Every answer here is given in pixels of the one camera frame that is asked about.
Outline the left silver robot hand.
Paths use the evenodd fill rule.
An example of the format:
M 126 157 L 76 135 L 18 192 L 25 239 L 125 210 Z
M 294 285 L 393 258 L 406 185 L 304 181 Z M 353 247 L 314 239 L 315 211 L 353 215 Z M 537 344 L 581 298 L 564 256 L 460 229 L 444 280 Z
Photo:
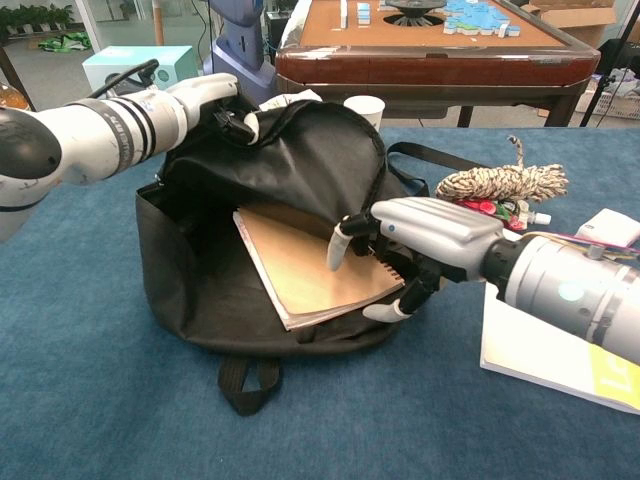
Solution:
M 224 135 L 240 144 L 252 145 L 257 142 L 257 117 L 250 113 L 239 120 L 223 107 L 225 99 L 233 99 L 238 95 L 238 80 L 234 75 L 217 73 L 185 79 L 165 92 L 181 105 L 187 132 L 202 121 L 212 120 Z

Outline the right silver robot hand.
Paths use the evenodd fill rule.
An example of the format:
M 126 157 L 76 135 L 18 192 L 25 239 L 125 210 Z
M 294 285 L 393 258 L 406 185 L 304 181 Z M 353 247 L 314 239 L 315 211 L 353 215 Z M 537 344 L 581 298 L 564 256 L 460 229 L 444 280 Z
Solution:
M 410 317 L 440 289 L 440 280 L 480 281 L 485 255 L 504 238 L 502 223 L 454 203 L 430 197 L 377 201 L 369 209 L 344 217 L 333 230 L 327 267 L 340 268 L 351 240 L 379 234 L 419 257 L 418 274 L 390 304 L 370 304 L 363 315 L 395 323 Z

